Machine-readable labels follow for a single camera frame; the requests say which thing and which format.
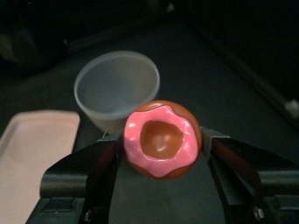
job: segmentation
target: donut hole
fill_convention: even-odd
[[[172,158],[183,145],[183,132],[168,122],[148,121],[142,129],[140,145],[147,156]]]

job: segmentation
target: plastic cup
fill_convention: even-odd
[[[126,127],[127,118],[158,95],[160,76],[155,63],[138,52],[111,52],[80,70],[75,98],[96,126],[110,134]]]

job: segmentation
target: pink frosting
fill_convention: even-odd
[[[143,153],[140,133],[144,123],[159,121],[174,124],[183,133],[182,147],[172,158],[159,159]],[[135,112],[126,122],[126,154],[131,163],[144,168],[160,178],[180,167],[191,165],[198,157],[198,141],[191,122],[178,116],[170,106],[164,105],[146,112]]]

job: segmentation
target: dark floor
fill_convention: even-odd
[[[82,118],[75,150],[92,144],[99,131],[74,97],[83,66],[103,53],[136,51],[155,62],[159,99],[180,103],[200,124],[262,147],[299,164],[299,132],[239,78],[179,17],[163,18],[76,51],[51,70],[0,83],[0,133],[11,117],[36,109],[78,111]],[[139,175],[123,161],[116,177],[111,223],[224,223],[220,199],[203,158],[171,181]]]

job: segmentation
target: white tray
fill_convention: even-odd
[[[46,170],[71,154],[80,117],[42,110],[18,114],[0,140],[0,222],[26,223]]]

